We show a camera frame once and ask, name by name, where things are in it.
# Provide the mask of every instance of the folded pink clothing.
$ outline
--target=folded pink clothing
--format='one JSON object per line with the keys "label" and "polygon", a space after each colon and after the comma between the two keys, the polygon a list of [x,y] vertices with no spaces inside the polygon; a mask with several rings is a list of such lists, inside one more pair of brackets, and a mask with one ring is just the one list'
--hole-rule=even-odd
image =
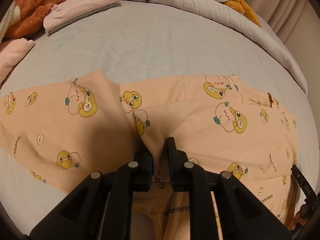
{"label": "folded pink clothing", "polygon": [[66,0],[51,8],[51,12],[44,18],[43,26],[45,31],[49,32],[54,27],[75,17],[121,1],[122,0]]}
{"label": "folded pink clothing", "polygon": [[5,41],[0,44],[0,84],[34,45],[34,41],[26,39]]}

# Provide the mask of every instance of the mattress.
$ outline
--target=mattress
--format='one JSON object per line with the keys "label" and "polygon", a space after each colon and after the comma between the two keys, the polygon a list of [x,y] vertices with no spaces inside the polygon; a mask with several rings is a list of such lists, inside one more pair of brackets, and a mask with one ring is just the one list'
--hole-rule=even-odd
{"label": "mattress", "polygon": [[[5,81],[0,97],[94,70],[119,83],[172,75],[237,74],[253,89],[270,92],[296,116],[298,168],[316,187],[319,145],[307,97],[280,63],[243,34],[170,6],[123,1],[52,35],[40,35]],[[64,196],[0,151],[0,200],[22,233],[29,234]],[[304,198],[299,194],[297,208]],[[132,224],[132,239],[154,239],[152,222],[145,215],[134,212]]]}

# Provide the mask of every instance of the silver screw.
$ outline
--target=silver screw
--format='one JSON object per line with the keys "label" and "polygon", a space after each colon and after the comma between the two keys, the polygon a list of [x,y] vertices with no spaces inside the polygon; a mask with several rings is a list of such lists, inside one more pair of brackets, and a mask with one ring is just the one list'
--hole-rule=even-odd
{"label": "silver screw", "polygon": [[193,166],[195,166],[192,162],[185,162],[183,165],[188,169],[191,169]]}
{"label": "silver screw", "polygon": [[231,178],[231,173],[229,171],[223,171],[221,172],[222,177],[224,177],[225,179],[230,179]]}
{"label": "silver screw", "polygon": [[134,162],[134,161],[128,163],[128,166],[129,166],[130,168],[136,168],[136,167],[138,167],[138,165],[139,165],[139,164],[138,164],[137,162]]}
{"label": "silver screw", "polygon": [[97,179],[97,178],[100,177],[100,172],[94,171],[93,173],[91,173],[90,177],[91,177],[92,179]]}

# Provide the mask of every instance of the folded gray cloth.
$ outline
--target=folded gray cloth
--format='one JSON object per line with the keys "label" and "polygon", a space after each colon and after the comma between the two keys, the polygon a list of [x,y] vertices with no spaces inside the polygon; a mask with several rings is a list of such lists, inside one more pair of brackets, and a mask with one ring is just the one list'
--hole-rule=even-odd
{"label": "folded gray cloth", "polygon": [[82,19],[84,17],[87,17],[87,16],[90,16],[92,14],[95,14],[96,12],[108,10],[108,9],[110,9],[112,7],[115,7],[116,5],[117,5],[117,3],[111,3],[111,4],[108,4],[106,6],[102,6],[100,8],[95,9],[95,10],[92,10],[90,12],[86,12],[86,13],[84,13],[82,15],[77,16],[77,17],[74,17],[74,18],[72,18],[72,19],[70,19],[70,20],[68,20],[68,21],[66,21],[64,23],[61,23],[60,25],[52,28],[51,30],[49,30],[49,33],[50,34],[55,33],[56,31],[61,30],[62,28],[70,25],[71,23],[73,23],[73,22],[75,22],[77,20],[80,20],[80,19]]}

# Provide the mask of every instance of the curtain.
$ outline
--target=curtain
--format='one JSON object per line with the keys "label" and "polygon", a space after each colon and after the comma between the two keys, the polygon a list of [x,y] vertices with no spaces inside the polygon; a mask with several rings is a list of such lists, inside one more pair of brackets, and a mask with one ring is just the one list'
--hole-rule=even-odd
{"label": "curtain", "polygon": [[252,10],[261,16],[282,42],[297,22],[306,0],[248,0]]}

